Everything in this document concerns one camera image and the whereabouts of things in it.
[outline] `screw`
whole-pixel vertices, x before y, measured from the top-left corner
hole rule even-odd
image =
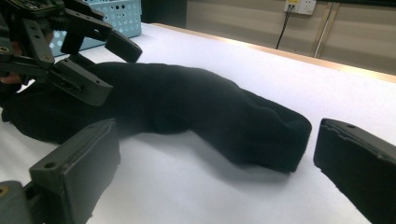
[[[6,195],[9,191],[9,186],[0,186],[0,198]]]
[[[45,61],[49,61],[49,60],[50,60],[50,56],[44,55],[44,56],[43,56],[43,59],[44,59]]]
[[[9,52],[9,49],[8,49],[8,48],[6,48],[6,47],[2,47],[2,46],[0,46],[0,52],[7,53],[7,52]]]

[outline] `electrical cable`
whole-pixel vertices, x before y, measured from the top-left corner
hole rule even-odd
[[[289,7],[288,7],[288,11],[286,12],[285,22],[283,23],[282,33],[280,33],[280,37],[277,40],[276,49],[279,47],[280,39],[282,39],[283,33],[285,32],[286,24],[288,24],[289,16],[290,16],[291,10],[293,8],[294,8],[294,5],[289,5]]]

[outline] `wall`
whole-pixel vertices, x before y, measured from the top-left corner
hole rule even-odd
[[[275,48],[282,0],[189,0],[186,28]],[[291,14],[279,49],[313,56],[327,2],[312,16]],[[319,58],[396,75],[396,8],[341,4]]]
[[[187,0],[141,0],[142,22],[186,27]]]

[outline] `wall outlet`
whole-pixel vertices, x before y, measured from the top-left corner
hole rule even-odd
[[[303,0],[286,0],[284,11],[285,12],[289,11],[289,6],[293,6],[293,8],[291,9],[291,12],[298,13],[298,9],[299,9],[301,1],[303,1]]]
[[[312,15],[314,13],[317,0],[301,0],[298,7],[298,14]]]

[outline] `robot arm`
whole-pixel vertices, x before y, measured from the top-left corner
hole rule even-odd
[[[22,75],[24,84],[30,77],[49,81],[88,105],[102,105],[112,87],[71,59],[54,63],[45,33],[66,31],[61,52],[74,56],[84,37],[106,41],[106,48],[128,63],[135,63],[142,53],[103,21],[103,13],[80,0],[0,0],[0,7],[0,77],[14,72]],[[23,56],[14,55],[11,41],[20,43]]]
[[[26,186],[0,182],[0,223],[86,223],[119,164],[115,120],[91,124],[32,166]]]

